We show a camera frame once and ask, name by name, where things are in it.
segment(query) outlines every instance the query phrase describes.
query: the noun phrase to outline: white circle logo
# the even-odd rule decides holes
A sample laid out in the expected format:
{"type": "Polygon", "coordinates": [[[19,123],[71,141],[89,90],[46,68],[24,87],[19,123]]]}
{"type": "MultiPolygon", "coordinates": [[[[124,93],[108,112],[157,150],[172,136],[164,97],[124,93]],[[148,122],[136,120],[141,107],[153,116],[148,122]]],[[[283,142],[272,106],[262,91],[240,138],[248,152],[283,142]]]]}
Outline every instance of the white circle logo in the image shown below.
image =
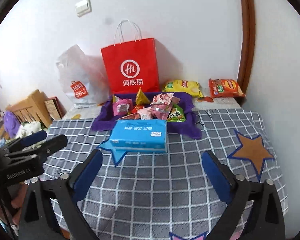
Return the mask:
{"type": "Polygon", "coordinates": [[[124,75],[125,77],[134,78],[139,75],[140,67],[136,61],[127,59],[122,62],[120,70],[122,75],[124,75]]]}

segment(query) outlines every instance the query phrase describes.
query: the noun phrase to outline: white rope handle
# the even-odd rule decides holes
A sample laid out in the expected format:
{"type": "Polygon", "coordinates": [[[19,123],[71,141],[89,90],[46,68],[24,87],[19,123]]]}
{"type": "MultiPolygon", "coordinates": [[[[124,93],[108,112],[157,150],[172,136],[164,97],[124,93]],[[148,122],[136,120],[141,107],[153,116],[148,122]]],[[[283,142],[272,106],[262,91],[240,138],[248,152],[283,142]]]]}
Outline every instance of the white rope handle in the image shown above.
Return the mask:
{"type": "Polygon", "coordinates": [[[126,19],[126,20],[122,20],[122,21],[118,24],[117,29],[115,30],[114,39],[113,39],[113,45],[114,45],[114,46],[115,46],[115,38],[116,38],[116,36],[117,36],[118,30],[119,30],[120,44],[121,44],[122,42],[124,42],[123,34],[122,34],[122,24],[123,24],[124,22],[129,22],[129,23],[130,23],[131,32],[132,32],[132,34],[133,34],[133,36],[134,36],[134,41],[135,41],[135,42],[137,41],[137,40],[136,40],[136,34],[135,34],[135,32],[134,32],[134,30],[133,30],[132,27],[134,27],[135,30],[136,30],[136,32],[137,32],[138,40],[140,41],[140,38],[142,39],[141,31],[140,31],[139,26],[136,25],[134,22],[131,22],[131,21],[129,21],[129,20],[126,19]]]}

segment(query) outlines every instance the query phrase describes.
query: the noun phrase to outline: green label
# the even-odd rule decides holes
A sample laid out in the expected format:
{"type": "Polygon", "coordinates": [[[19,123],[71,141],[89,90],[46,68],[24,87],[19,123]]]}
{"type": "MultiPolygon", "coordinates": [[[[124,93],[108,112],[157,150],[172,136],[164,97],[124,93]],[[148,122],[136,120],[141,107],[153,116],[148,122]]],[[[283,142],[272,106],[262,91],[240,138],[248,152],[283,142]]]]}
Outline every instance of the green label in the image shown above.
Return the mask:
{"type": "Polygon", "coordinates": [[[218,91],[219,91],[219,93],[223,93],[224,92],[223,87],[222,86],[218,86],[218,91]]]}

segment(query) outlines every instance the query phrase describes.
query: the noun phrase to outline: checkered tablecloth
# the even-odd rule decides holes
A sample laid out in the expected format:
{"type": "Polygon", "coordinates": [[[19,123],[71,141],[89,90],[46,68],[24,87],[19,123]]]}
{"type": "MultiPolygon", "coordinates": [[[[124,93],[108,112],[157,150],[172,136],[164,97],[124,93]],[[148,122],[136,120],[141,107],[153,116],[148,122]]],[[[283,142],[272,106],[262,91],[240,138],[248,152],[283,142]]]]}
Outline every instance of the checkered tablecloth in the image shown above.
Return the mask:
{"type": "MultiPolygon", "coordinates": [[[[277,157],[259,114],[242,109],[195,112],[202,131],[201,140],[168,134],[166,154],[128,153],[114,167],[111,154],[103,152],[103,165],[86,198],[78,203],[89,225],[103,239],[169,239],[169,232],[183,238],[210,232],[226,208],[220,202],[201,165],[201,153],[211,149],[234,174],[257,181],[249,161],[228,159],[239,145],[234,130],[245,136],[260,134],[274,155],[267,160],[261,182],[271,178],[278,190],[282,210],[288,209],[287,194],[277,157]]],[[[54,121],[48,139],[59,134],[68,137],[68,146],[50,156],[41,180],[56,178],[83,162],[88,154],[110,135],[92,131],[93,119],[54,121]]],[[[243,228],[252,206],[247,203],[237,230],[243,228]]],[[[53,207],[61,226],[66,228],[58,202],[53,207]]]]}

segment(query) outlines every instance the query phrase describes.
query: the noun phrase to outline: wall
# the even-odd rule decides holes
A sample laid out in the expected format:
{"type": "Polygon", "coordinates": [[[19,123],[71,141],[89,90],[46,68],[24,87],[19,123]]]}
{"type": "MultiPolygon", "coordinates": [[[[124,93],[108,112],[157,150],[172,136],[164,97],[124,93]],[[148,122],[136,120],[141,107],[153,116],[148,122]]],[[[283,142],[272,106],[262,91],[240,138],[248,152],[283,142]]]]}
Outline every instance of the wall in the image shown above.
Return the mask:
{"type": "MultiPolygon", "coordinates": [[[[78,18],[80,0],[20,0],[0,25],[0,106],[32,90],[71,102],[58,84],[55,60],[78,44],[100,60],[122,18],[143,37],[157,39],[160,79],[184,78],[207,87],[209,78],[236,78],[241,53],[240,0],[91,0],[92,13],[78,18]]],[[[128,26],[124,33],[131,39],[128,26]]]]}
{"type": "Polygon", "coordinates": [[[287,0],[255,0],[256,49],[245,109],[265,122],[288,192],[286,234],[300,230],[300,16],[287,0]]]}

